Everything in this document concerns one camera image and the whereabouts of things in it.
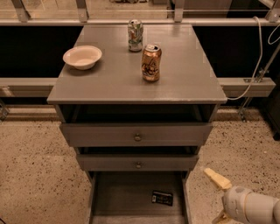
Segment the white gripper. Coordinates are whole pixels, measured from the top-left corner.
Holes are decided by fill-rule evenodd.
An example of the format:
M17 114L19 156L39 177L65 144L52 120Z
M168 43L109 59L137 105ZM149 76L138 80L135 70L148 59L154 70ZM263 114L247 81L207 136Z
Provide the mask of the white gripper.
M204 173L213 181L222 191L226 191L222 197L224 211L221 211L216 218L212 220L212 224L228 224L231 218L235 221L249 224L252 190L242 187L233 186L228 178L220 175L210 168L206 168Z

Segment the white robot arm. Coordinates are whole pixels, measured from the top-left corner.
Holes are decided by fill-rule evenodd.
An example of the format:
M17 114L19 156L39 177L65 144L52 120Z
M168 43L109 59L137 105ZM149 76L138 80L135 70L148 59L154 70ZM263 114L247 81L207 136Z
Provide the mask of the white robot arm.
M231 220L242 224L280 224L280 199L232 185L229 179L210 168L204 173L224 192L223 210L213 224L228 224Z

